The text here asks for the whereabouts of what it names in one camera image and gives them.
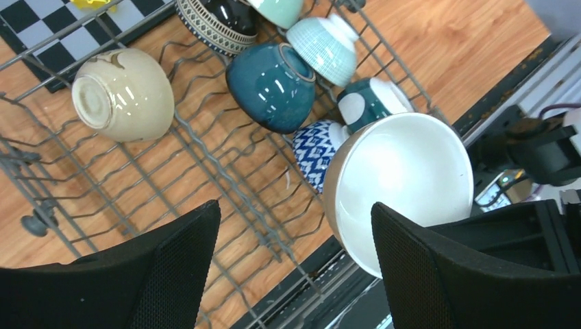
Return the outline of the beige floral bowl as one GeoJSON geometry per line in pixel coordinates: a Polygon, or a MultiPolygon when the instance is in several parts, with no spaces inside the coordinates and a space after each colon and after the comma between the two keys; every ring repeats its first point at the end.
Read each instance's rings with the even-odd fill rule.
{"type": "Polygon", "coordinates": [[[381,202],[422,227],[466,219],[473,169],[458,134],[417,112],[380,119],[352,134],[325,174],[323,208],[333,235],[355,263],[381,278],[371,209],[381,202]]]}

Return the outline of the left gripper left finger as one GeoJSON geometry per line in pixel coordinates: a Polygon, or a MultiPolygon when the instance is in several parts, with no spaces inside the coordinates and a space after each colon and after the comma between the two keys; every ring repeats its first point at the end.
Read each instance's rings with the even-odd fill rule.
{"type": "Polygon", "coordinates": [[[69,264],[3,268],[1,327],[194,328],[220,222],[210,200],[69,264]]]}

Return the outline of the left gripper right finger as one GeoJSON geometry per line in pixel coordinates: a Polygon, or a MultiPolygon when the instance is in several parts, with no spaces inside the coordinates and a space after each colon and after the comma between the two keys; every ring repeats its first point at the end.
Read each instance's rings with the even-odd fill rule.
{"type": "Polygon", "coordinates": [[[579,328],[580,207],[505,206],[424,228],[382,203],[373,240],[396,328],[579,328]]]}

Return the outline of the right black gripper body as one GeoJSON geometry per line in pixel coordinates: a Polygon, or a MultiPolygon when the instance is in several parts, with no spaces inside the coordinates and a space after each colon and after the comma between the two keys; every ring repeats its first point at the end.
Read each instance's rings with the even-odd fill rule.
{"type": "Polygon", "coordinates": [[[518,107],[495,120],[470,147],[475,176],[469,244],[485,254],[523,265],[580,271],[580,108],[548,106],[535,117],[518,107]],[[556,187],[559,198],[510,202],[507,192],[530,181],[556,187]]]}

